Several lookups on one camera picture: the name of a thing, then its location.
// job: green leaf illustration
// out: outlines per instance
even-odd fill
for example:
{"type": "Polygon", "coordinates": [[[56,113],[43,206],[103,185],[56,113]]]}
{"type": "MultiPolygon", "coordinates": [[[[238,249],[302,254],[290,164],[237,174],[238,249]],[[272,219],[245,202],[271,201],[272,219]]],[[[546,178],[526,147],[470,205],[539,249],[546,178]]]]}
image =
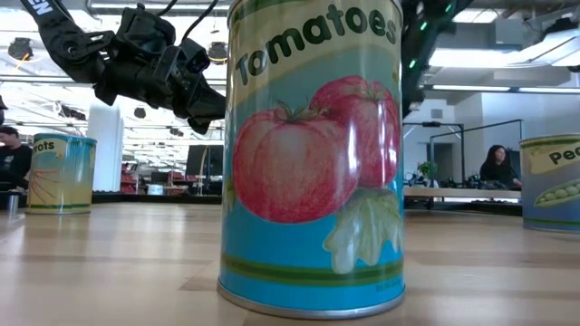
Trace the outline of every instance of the green leaf illustration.
{"type": "Polygon", "coordinates": [[[234,210],[236,205],[236,189],[234,188],[234,180],[229,177],[224,182],[224,209],[226,210],[225,216],[234,210]]]}
{"type": "Polygon", "coordinates": [[[402,229],[396,194],[385,189],[359,188],[337,212],[336,226],[323,247],[332,254],[335,273],[350,273],[358,259],[369,266],[376,265],[387,241],[395,252],[399,251],[402,229]]]}

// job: person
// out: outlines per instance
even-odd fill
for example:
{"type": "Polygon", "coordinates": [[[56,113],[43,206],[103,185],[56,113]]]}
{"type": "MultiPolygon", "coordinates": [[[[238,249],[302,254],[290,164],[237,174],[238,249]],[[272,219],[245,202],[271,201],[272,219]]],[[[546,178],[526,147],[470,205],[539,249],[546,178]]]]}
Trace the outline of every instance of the person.
{"type": "Polygon", "coordinates": [[[0,127],[0,191],[17,187],[28,188],[26,175],[30,170],[33,150],[18,138],[18,130],[12,127],[0,127]]]}
{"type": "Polygon", "coordinates": [[[481,181],[496,181],[506,187],[521,188],[522,183],[517,179],[516,171],[511,167],[509,158],[506,158],[506,148],[494,145],[489,148],[488,157],[479,170],[481,181]]]}

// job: peas can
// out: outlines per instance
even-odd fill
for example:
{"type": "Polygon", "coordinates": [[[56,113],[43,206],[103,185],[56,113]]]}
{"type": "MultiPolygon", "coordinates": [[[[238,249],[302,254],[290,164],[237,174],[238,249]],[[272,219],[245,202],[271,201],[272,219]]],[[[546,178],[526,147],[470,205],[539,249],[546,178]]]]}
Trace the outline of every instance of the peas can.
{"type": "Polygon", "coordinates": [[[524,227],[580,232],[580,134],[520,142],[524,227]]]}
{"type": "Polygon", "coordinates": [[[396,306],[399,4],[243,0],[228,24],[219,291],[293,318],[396,306]]]}
{"type": "Polygon", "coordinates": [[[26,213],[91,212],[96,144],[94,139],[36,134],[26,213]]]}

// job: black cable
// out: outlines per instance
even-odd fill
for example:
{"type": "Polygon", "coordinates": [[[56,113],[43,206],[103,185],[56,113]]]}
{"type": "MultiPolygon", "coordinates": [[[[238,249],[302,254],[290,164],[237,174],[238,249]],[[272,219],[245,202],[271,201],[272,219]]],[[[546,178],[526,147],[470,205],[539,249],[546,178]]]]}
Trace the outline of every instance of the black cable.
{"type": "Polygon", "coordinates": [[[213,0],[213,1],[211,2],[211,4],[209,5],[208,9],[206,9],[206,11],[205,11],[205,12],[203,12],[203,13],[202,13],[202,14],[201,14],[201,15],[198,17],[198,19],[196,19],[196,21],[195,21],[195,22],[193,22],[193,24],[192,24],[192,25],[191,25],[191,26],[188,28],[188,30],[187,30],[187,31],[185,31],[185,33],[183,34],[183,38],[181,39],[181,41],[182,41],[182,42],[183,42],[183,41],[185,41],[185,40],[188,38],[188,36],[189,36],[189,34],[191,33],[191,31],[193,31],[193,29],[194,29],[194,28],[196,28],[196,27],[199,25],[199,23],[201,23],[201,21],[202,21],[204,18],[206,18],[206,16],[207,16],[209,13],[211,13],[211,11],[212,11],[212,10],[214,10],[214,7],[215,7],[217,4],[218,4],[218,0],[213,0]]]}
{"type": "Polygon", "coordinates": [[[156,13],[157,16],[161,17],[164,14],[168,13],[169,10],[171,10],[171,8],[173,8],[173,5],[175,5],[178,2],[178,0],[171,0],[167,6],[165,7],[165,9],[161,10],[160,12],[156,13]]]}

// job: pea pod illustration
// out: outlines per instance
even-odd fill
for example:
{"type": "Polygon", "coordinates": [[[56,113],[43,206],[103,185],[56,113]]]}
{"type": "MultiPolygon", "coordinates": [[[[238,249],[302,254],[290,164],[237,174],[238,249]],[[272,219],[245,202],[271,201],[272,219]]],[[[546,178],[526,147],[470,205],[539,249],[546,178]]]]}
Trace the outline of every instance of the pea pod illustration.
{"type": "Polygon", "coordinates": [[[580,199],[580,179],[565,182],[541,193],[534,201],[536,207],[550,207],[580,199]]]}

